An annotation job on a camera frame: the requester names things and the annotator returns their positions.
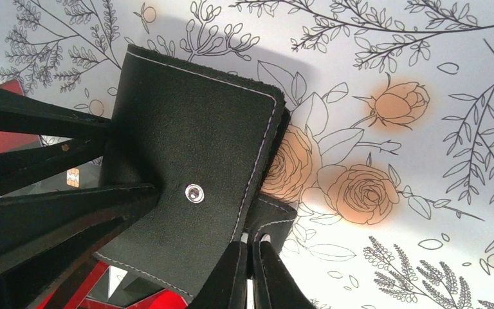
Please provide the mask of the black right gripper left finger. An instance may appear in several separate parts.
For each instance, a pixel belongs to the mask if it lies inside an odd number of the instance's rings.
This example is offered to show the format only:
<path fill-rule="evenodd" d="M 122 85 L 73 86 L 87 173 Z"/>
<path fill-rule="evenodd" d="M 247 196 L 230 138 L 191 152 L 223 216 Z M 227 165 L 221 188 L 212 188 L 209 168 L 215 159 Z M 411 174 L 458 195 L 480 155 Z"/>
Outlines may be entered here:
<path fill-rule="evenodd" d="M 242 309 L 247 301 L 248 246 L 229 243 L 187 309 Z"/>

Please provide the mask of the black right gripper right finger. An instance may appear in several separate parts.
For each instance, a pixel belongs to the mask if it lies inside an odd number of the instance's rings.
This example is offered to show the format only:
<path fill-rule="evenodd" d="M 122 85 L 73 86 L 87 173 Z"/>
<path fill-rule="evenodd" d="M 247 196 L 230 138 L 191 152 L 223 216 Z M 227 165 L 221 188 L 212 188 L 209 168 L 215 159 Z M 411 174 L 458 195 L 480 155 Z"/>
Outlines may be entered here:
<path fill-rule="evenodd" d="M 295 280 L 268 241 L 252 245 L 254 305 L 262 309 L 312 309 Z"/>

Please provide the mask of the black card holder wallet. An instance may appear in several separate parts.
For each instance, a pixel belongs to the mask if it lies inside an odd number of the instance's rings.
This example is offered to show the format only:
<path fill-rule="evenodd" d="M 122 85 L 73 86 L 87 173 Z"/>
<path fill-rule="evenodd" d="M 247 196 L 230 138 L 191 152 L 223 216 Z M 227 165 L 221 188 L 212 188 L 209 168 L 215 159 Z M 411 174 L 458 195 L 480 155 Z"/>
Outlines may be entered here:
<path fill-rule="evenodd" d="M 191 300 L 244 233 L 280 251 L 296 212 L 261 186 L 288 121 L 275 86 L 130 45 L 100 184 L 160 197 L 95 256 Z"/>

